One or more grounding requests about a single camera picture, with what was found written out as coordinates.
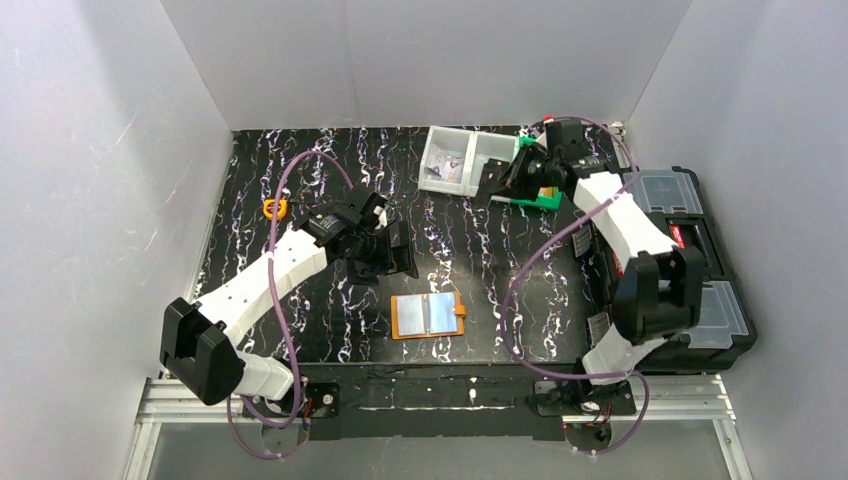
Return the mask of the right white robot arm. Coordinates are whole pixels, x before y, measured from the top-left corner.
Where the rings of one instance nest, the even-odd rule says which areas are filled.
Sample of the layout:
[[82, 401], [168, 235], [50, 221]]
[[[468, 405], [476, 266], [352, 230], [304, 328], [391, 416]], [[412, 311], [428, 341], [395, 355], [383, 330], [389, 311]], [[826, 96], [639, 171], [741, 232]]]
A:
[[521, 146], [513, 160], [484, 164], [475, 200], [532, 200], [540, 189], [554, 187], [583, 214], [544, 246], [591, 222], [611, 248], [622, 269], [611, 325], [571, 376], [606, 386], [626, 379], [648, 354], [699, 323], [705, 260], [697, 248], [662, 232], [637, 205], [618, 166], [591, 153], [585, 123], [575, 116], [545, 119], [543, 137]]

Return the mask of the black credit card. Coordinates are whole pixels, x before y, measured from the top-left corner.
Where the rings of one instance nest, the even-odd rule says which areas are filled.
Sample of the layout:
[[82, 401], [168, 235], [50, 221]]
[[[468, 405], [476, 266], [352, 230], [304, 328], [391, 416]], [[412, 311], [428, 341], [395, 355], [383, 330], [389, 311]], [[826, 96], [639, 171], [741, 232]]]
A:
[[492, 188], [497, 189], [499, 178], [508, 167], [508, 163], [489, 159], [482, 168], [478, 192], [490, 193]]

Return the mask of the orange leather card holder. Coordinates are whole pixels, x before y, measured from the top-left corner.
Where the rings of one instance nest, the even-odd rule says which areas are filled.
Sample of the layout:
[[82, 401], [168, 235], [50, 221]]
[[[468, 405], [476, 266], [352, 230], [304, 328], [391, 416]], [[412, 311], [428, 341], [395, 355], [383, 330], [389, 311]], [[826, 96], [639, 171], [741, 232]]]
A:
[[458, 291], [396, 295], [390, 300], [393, 340], [461, 336], [467, 308]]

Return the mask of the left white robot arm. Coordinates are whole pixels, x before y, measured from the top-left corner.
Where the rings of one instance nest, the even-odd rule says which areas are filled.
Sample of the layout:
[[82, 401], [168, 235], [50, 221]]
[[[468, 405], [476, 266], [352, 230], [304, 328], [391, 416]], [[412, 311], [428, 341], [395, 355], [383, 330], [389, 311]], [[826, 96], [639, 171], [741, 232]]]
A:
[[418, 275], [411, 228], [391, 202], [362, 186], [313, 207], [262, 257], [212, 292], [164, 311], [160, 362], [203, 404], [233, 394], [283, 399], [301, 385], [295, 362], [239, 350], [248, 331], [301, 283], [342, 260], [347, 279], [376, 286], [382, 276]]

